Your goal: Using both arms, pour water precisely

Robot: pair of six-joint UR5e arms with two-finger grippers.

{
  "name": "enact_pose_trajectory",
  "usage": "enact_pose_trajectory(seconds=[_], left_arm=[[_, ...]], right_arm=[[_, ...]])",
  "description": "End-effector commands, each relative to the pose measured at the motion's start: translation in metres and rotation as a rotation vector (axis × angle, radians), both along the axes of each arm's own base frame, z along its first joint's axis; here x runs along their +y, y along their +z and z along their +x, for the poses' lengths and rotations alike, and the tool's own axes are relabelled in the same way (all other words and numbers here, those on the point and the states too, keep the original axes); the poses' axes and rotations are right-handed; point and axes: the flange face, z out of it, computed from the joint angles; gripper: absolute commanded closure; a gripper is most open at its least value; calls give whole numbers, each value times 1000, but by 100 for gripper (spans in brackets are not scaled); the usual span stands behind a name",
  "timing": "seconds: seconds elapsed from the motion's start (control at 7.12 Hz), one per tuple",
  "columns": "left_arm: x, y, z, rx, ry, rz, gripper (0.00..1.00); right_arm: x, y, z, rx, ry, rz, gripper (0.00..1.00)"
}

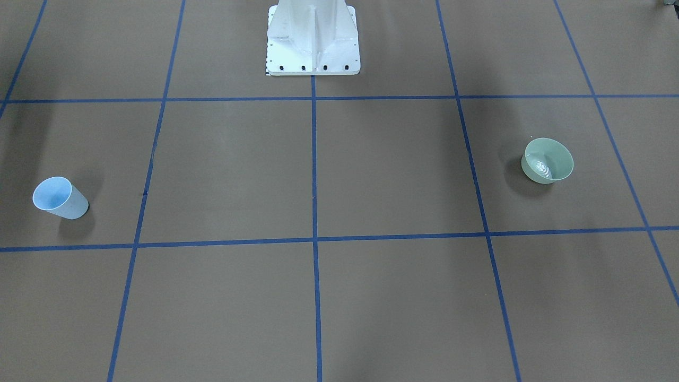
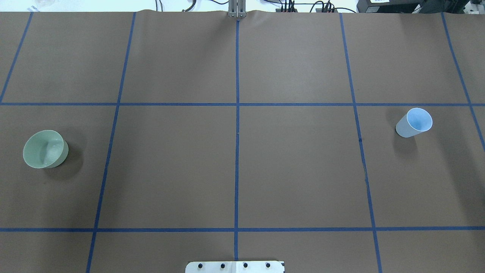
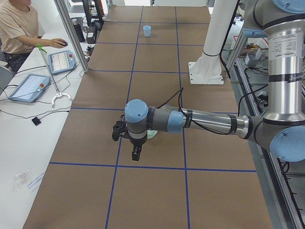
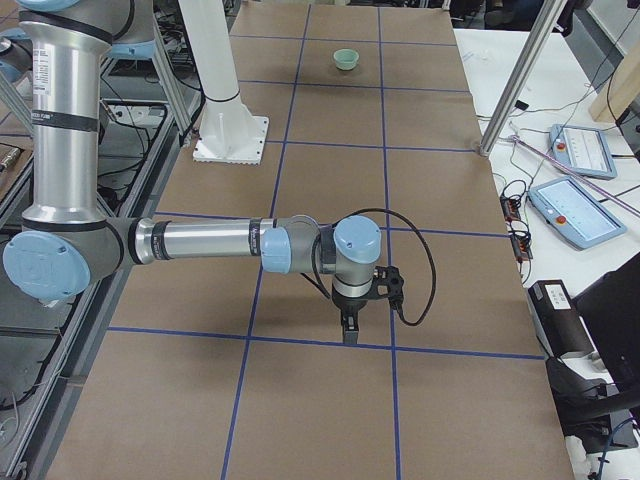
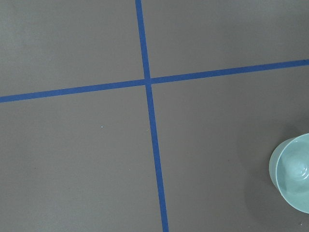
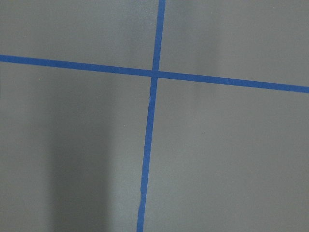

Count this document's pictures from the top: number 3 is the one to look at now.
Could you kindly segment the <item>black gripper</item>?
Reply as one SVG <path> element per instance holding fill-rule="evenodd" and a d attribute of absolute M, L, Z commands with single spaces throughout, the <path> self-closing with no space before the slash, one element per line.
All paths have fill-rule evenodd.
<path fill-rule="evenodd" d="M 142 145 L 146 142 L 146 131 L 141 133 L 133 133 L 129 130 L 128 134 L 130 137 L 130 142 L 134 145 L 132 150 L 132 160 L 139 161 Z"/>

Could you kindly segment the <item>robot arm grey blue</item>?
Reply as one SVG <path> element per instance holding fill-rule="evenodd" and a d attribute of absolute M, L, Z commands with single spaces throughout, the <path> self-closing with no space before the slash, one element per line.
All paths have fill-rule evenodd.
<path fill-rule="evenodd" d="M 163 105 L 149 107 L 135 99 L 127 103 L 125 121 L 113 127 L 112 138 L 133 144 L 132 159 L 139 160 L 149 130 L 179 133 L 201 128 L 221 135 L 237 135 L 257 143 L 288 162 L 305 158 L 305 116 L 301 111 L 305 3 L 302 0 L 248 0 L 244 33 L 269 39 L 268 111 L 263 117 L 234 116 Z"/>

